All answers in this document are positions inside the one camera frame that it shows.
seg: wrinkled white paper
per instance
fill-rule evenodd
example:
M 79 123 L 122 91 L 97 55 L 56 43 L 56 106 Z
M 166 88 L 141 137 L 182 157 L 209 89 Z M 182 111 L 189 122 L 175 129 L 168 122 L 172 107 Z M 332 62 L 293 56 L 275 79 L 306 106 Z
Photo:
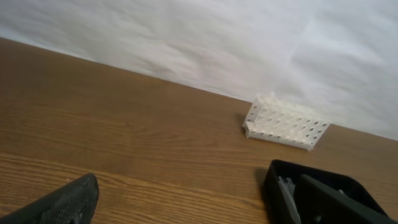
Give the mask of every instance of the wrinkled white paper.
M 274 91 L 398 139 L 394 11 L 391 0 L 3 0 L 0 36 L 247 101 Z

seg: wood grain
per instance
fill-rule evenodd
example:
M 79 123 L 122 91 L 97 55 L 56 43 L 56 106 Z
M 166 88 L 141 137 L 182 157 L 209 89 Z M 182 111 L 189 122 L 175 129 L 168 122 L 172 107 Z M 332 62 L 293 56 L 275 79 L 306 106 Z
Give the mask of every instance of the wood grain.
M 94 172 L 95 223 L 267 223 L 273 159 L 349 175 L 398 220 L 398 142 L 331 126 L 306 152 L 246 139 L 250 104 L 0 39 L 0 215 Z

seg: white backdrop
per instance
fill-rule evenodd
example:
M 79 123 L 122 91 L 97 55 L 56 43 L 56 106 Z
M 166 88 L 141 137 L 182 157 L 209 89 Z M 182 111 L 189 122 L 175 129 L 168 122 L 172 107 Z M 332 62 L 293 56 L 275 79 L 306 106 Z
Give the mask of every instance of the white backdrop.
M 395 0 L 0 0 L 0 36 L 398 139 Z

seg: white perforated rack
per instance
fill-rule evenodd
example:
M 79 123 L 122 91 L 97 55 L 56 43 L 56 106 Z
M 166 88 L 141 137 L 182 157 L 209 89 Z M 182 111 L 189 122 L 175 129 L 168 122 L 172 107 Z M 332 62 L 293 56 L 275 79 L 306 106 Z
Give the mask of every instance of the white perforated rack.
M 247 138 L 256 138 L 312 150 L 330 120 L 306 106 L 258 95 L 243 127 Z

